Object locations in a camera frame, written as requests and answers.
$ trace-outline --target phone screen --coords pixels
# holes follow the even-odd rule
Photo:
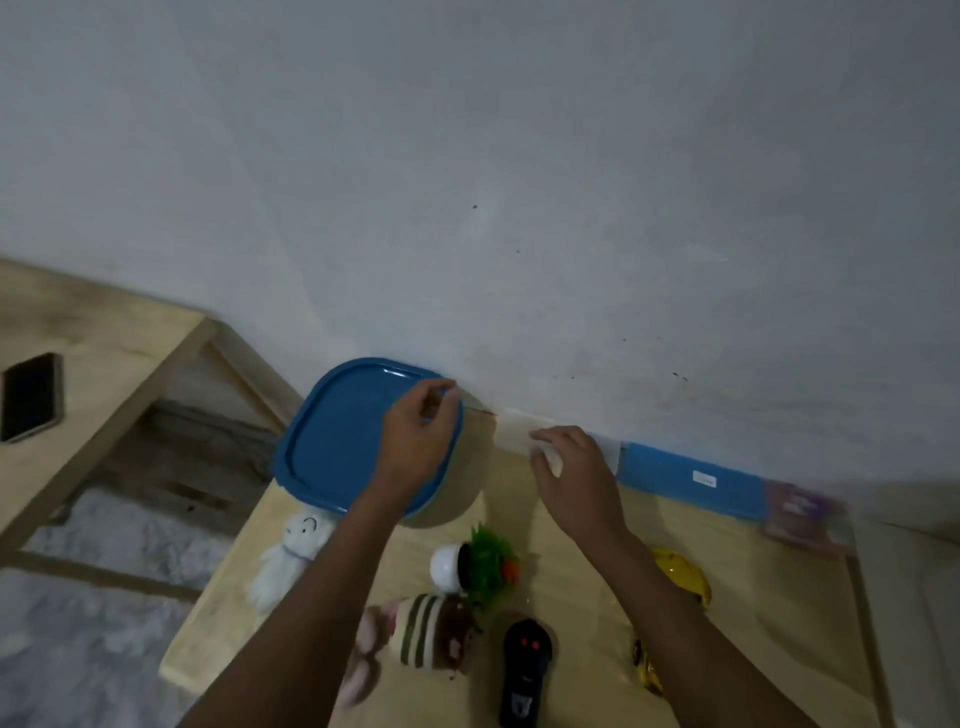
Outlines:
[[[60,420],[60,355],[41,354],[11,366],[3,375],[0,441],[10,442]]]

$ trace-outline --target black remote control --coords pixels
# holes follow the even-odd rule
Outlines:
[[[503,640],[507,665],[500,698],[503,728],[533,728],[540,712],[543,675],[553,659],[553,643],[533,619],[524,619],[507,630]]]

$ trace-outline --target toy car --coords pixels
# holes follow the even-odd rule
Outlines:
[[[666,548],[651,548],[650,552],[663,573],[669,576],[670,580],[678,587],[685,592],[689,592],[704,609],[707,609],[711,599],[710,583],[700,567],[676,551],[670,551]],[[643,649],[640,640],[634,641],[634,666],[640,678],[640,685],[653,694],[663,695],[663,686],[660,684],[657,671],[650,664],[650,658],[646,650]]]

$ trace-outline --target candy wrapper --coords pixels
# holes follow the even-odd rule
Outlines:
[[[856,554],[850,517],[842,501],[780,480],[765,480],[763,485],[769,506],[764,534],[822,553]]]

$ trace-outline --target blue lid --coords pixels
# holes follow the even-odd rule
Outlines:
[[[309,505],[346,513],[373,475],[383,415],[421,379],[440,375],[390,359],[353,359],[324,375],[287,427],[276,450],[276,482]],[[457,424],[444,462],[403,512],[419,511],[437,493],[464,421]]]

